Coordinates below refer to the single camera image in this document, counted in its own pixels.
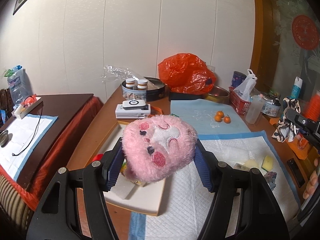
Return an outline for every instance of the clear plastic bag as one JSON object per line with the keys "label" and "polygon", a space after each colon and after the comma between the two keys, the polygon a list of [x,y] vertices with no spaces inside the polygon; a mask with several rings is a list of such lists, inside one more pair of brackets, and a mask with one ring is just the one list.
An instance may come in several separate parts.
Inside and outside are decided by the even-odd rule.
{"label": "clear plastic bag", "polygon": [[[137,74],[129,68],[122,69],[114,66],[107,65],[104,67],[105,76],[104,79],[107,82],[118,81],[119,85],[127,78],[134,78],[135,80],[145,79],[145,77]],[[157,89],[157,87],[148,80],[148,90]]]}

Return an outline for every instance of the black cable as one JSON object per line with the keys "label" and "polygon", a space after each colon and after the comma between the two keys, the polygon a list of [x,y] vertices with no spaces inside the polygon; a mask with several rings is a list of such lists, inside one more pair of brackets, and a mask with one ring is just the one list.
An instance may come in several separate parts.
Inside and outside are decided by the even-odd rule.
{"label": "black cable", "polygon": [[32,142],[32,140],[35,138],[36,133],[37,133],[37,129],[38,129],[39,124],[40,124],[40,119],[41,119],[41,116],[42,116],[43,102],[41,102],[41,103],[42,103],[41,114],[40,114],[39,121],[38,121],[38,123],[37,123],[36,129],[35,129],[35,132],[34,132],[34,134],[33,134],[33,137],[32,137],[32,139],[31,139],[31,141],[28,143],[28,145],[27,145],[21,152],[19,152],[18,154],[12,153],[12,156],[19,156],[21,153],[23,153],[23,152],[25,151],[25,149],[27,149],[27,148],[29,147],[29,145],[30,145],[30,143]]}
{"label": "black cable", "polygon": [[34,98],[33,96],[28,96],[25,100],[23,100],[23,107],[24,107],[24,108],[26,108],[25,101],[26,101],[28,98],[32,98],[32,99],[33,99],[32,104],[35,102],[35,98]]}

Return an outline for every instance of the yellow pad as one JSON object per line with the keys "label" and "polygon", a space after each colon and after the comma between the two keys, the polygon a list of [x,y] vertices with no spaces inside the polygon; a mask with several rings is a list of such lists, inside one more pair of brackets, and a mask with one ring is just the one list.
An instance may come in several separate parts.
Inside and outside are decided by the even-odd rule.
{"label": "yellow pad", "polygon": [[272,171],[273,168],[273,158],[267,155],[263,159],[262,167],[265,171]]}

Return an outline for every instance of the small metal bowl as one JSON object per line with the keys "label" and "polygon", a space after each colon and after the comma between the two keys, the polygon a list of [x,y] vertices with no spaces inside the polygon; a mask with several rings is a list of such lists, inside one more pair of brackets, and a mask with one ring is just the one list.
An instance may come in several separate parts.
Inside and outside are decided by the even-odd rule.
{"label": "small metal bowl", "polygon": [[0,133],[0,146],[4,147],[9,141],[9,135],[8,130],[4,130],[2,133]]}
{"label": "small metal bowl", "polygon": [[229,97],[230,97],[230,93],[229,91],[221,88],[221,87],[213,87],[212,90],[203,95],[203,99],[209,100],[209,101],[213,101],[219,104],[229,104]]}

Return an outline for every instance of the orange plastic bag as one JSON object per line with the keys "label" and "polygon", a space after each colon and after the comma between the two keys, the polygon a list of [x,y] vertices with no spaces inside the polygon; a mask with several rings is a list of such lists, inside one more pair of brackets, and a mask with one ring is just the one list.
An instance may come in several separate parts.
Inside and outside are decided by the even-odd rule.
{"label": "orange plastic bag", "polygon": [[208,93],[216,81],[205,62],[190,53],[166,58],[158,67],[160,80],[171,92],[202,95]]}

